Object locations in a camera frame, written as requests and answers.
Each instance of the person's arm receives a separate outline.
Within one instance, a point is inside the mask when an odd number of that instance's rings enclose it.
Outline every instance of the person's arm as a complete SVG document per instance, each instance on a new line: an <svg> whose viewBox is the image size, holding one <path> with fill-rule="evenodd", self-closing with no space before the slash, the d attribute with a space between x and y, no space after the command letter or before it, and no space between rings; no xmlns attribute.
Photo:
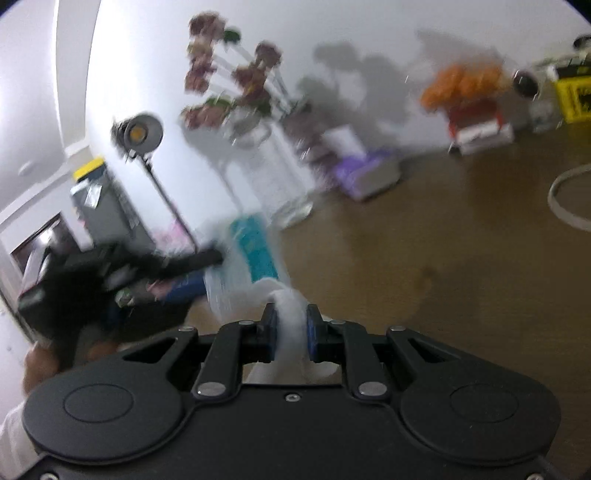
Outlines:
<svg viewBox="0 0 591 480"><path fill-rule="evenodd" d="M99 343L89 350L87 358L89 361L97 360L102 356L115 353L117 347L118 344L114 342ZM51 350L36 343L25 357L23 392L28 395L38 384L57 375L58 371L59 363L56 356ZM24 405L23 402L13 409L0 427L0 478L5 480L16 478L38 458L22 425Z"/></svg>
<svg viewBox="0 0 591 480"><path fill-rule="evenodd" d="M22 426L25 403L8 413L0 427L0 475L16 478L37 460L37 452Z"/></svg>

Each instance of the human hand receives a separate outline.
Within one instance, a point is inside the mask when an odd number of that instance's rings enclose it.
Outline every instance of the human hand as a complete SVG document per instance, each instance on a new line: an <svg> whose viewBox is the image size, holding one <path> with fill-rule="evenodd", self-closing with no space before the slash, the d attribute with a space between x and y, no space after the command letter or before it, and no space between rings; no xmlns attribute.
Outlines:
<svg viewBox="0 0 591 480"><path fill-rule="evenodd" d="M89 362L110 355L117 351L119 344L116 342L99 342L93 345L86 358ZM25 374L22 378L22 390L28 395L33 388L41 382L54 377L60 371L59 360L49 348L42 347L38 342L27 352L25 356Z"/></svg>

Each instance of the yellow box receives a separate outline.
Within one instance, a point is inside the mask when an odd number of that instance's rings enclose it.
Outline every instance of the yellow box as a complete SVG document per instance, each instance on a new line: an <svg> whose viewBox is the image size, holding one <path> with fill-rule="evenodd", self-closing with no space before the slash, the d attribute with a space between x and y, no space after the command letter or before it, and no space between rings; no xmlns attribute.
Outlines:
<svg viewBox="0 0 591 480"><path fill-rule="evenodd" d="M96 157L94 160L91 160L87 164L82 165L80 168L78 168L78 170L76 170L72 174L72 176L74 177L74 180L78 181L82 177L88 175L91 171L96 170L97 168L99 168L104 163L105 163L105 158L104 157Z"/></svg>
<svg viewBox="0 0 591 480"><path fill-rule="evenodd" d="M591 120L591 76L564 78L555 85L562 114L568 123Z"/></svg>

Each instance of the ceiling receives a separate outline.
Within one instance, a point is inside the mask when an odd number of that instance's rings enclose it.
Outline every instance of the ceiling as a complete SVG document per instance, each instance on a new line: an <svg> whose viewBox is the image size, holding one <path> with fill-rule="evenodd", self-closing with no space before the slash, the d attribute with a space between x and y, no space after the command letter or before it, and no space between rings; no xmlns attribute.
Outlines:
<svg viewBox="0 0 591 480"><path fill-rule="evenodd" d="M76 167L90 157L86 76L99 5L0 3L0 210L68 159Z"/></svg>
<svg viewBox="0 0 591 480"><path fill-rule="evenodd" d="M54 7L25 0L0 17L0 209L64 163L51 66Z"/></svg>

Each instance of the orange flowers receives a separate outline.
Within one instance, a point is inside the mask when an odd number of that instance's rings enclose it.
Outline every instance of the orange flowers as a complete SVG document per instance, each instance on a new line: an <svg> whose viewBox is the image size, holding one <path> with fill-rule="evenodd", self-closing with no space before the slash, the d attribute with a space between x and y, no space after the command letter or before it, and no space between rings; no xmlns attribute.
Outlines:
<svg viewBox="0 0 591 480"><path fill-rule="evenodd" d="M421 95L421 105L429 112L463 102L490 97L508 86L500 65L470 68L454 64L437 74Z"/></svg>

